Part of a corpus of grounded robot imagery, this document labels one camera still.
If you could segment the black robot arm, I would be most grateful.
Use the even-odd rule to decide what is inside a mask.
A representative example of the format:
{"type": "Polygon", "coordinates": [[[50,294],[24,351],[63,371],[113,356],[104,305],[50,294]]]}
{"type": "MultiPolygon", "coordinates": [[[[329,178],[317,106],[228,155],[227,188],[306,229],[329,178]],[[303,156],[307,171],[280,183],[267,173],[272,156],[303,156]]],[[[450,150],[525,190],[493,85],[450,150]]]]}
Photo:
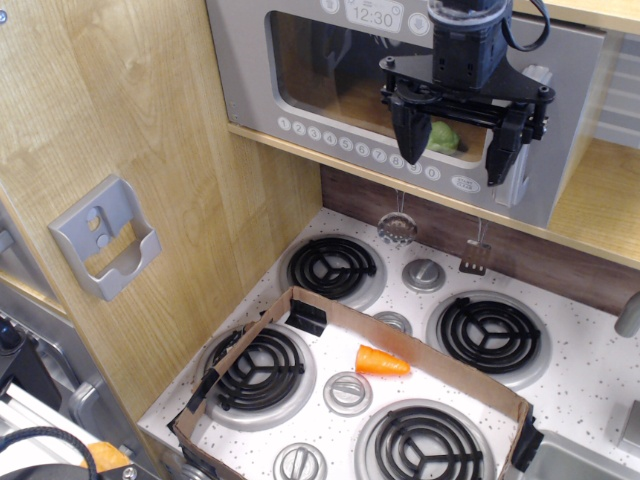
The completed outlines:
{"type": "Polygon", "coordinates": [[[543,16],[543,30],[533,43],[520,45],[511,31],[510,1],[431,1],[431,53],[381,60],[382,102],[408,163],[415,164],[426,149],[434,117],[492,131],[485,157],[489,186],[503,184],[521,148],[543,137],[555,92],[507,59],[510,48],[530,52],[548,39],[546,6],[534,5],[543,16]]]}

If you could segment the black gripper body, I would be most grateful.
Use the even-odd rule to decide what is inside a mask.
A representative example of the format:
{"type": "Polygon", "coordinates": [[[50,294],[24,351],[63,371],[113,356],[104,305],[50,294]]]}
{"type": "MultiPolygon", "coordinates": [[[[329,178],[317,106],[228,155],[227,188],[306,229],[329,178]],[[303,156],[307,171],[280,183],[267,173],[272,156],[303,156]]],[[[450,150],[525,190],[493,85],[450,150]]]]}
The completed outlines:
{"type": "Polygon", "coordinates": [[[388,56],[380,62],[386,76],[383,103],[389,109],[396,86],[406,84],[429,101],[431,124],[433,117],[444,117],[492,132],[510,104],[527,104],[532,140],[541,139],[546,132],[546,109],[555,92],[517,71],[507,59],[509,49],[531,52],[544,45],[551,21],[546,10],[541,15],[539,37],[521,45],[513,34],[509,9],[429,10],[434,25],[431,52],[388,56]]]}

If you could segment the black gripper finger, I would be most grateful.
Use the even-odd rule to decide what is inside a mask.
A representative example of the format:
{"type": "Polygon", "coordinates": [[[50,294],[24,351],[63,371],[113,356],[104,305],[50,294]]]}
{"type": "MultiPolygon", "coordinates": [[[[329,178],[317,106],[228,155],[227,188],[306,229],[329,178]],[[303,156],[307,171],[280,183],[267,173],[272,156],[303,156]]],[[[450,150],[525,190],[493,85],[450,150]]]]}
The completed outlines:
{"type": "Polygon", "coordinates": [[[427,147],[431,134],[429,101],[412,92],[406,84],[398,84],[389,98],[391,120],[401,156],[416,164],[427,147]]]}
{"type": "Polygon", "coordinates": [[[505,182],[522,146],[532,140],[533,130],[528,125],[530,116],[529,105],[512,103],[493,129],[493,137],[485,158],[489,187],[505,182]]]}

